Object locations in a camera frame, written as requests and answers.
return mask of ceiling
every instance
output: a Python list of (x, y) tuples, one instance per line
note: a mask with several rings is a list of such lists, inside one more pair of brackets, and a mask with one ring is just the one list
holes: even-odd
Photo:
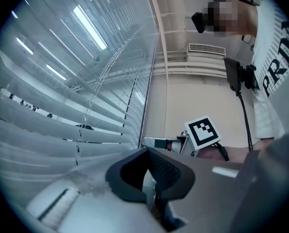
[(1, 28), (0, 50), (41, 81), (87, 88), (127, 62), (152, 63), (151, 15), (148, 0), (22, 0)]
[[(247, 65), (251, 62), (253, 52), (250, 44), (241, 40), (241, 35), (232, 37), (217, 37), (213, 33), (200, 34), (191, 20), (195, 12), (201, 12), (211, 0), (157, 0), (165, 31), (168, 61), (182, 61), (186, 59), (188, 43), (200, 43), (226, 48), (226, 55)], [(163, 59), (163, 48), (159, 44), (159, 55)]]

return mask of ceiling pipe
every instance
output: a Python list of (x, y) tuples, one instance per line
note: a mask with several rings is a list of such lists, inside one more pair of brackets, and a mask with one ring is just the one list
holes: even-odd
[[(156, 63), (154, 65), (155, 68), (163, 67), (164, 63)], [(213, 63), (205, 63), (205, 62), (168, 62), (168, 67), (203, 67), (208, 69), (220, 69), (225, 71), (225, 66)]]
[[(153, 75), (165, 74), (164, 69), (154, 69)], [(198, 69), (198, 68), (170, 68), (169, 74), (185, 74), (185, 75), (200, 75), (200, 76), (211, 76), (226, 79), (226, 73), (218, 73), (212, 70)]]
[(157, 0), (152, 0), (152, 4), (156, 13), (156, 19), (159, 26), (160, 31), (160, 37), (162, 40), (162, 47), (164, 52), (164, 59), (165, 59), (165, 71), (166, 71), (166, 81), (168, 86), (168, 56), (167, 56), (167, 44), (166, 44), (166, 37), (165, 37), (165, 31), (164, 31), (164, 25), (163, 25), (163, 19), (161, 17), (161, 13), (159, 10), (158, 2)]

